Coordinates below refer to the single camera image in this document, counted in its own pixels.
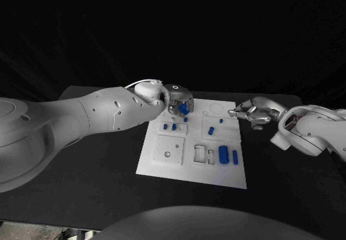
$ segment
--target blue block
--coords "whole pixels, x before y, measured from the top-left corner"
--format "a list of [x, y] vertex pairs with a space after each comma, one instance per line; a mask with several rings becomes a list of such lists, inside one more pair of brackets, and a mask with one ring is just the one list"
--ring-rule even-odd
[[232, 163], [234, 163], [234, 165], [238, 165], [238, 154], [237, 154], [237, 150], [232, 151]]
[[186, 103], [183, 103], [180, 106], [179, 106], [179, 111], [186, 115], [186, 114], [189, 114], [189, 110], [188, 110], [188, 107], [186, 107]]
[[214, 135], [214, 131], [215, 131], [215, 128], [211, 126], [208, 134]]
[[230, 164], [230, 148], [227, 146], [218, 147], [218, 156], [219, 156], [219, 163]]

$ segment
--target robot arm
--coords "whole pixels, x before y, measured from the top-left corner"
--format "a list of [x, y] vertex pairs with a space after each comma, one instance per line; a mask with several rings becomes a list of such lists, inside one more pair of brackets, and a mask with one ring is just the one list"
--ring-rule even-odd
[[247, 119], [254, 129], [263, 129], [260, 125], [277, 121], [279, 132], [271, 142], [283, 150], [294, 146], [307, 155], [317, 156], [332, 148], [346, 161], [346, 119], [330, 109], [315, 105], [287, 109], [268, 98], [255, 97], [228, 114]]
[[176, 98], [175, 90], [159, 80], [129, 87], [52, 102], [0, 98], [0, 192], [35, 178], [71, 142], [91, 134], [127, 130], [186, 100]]

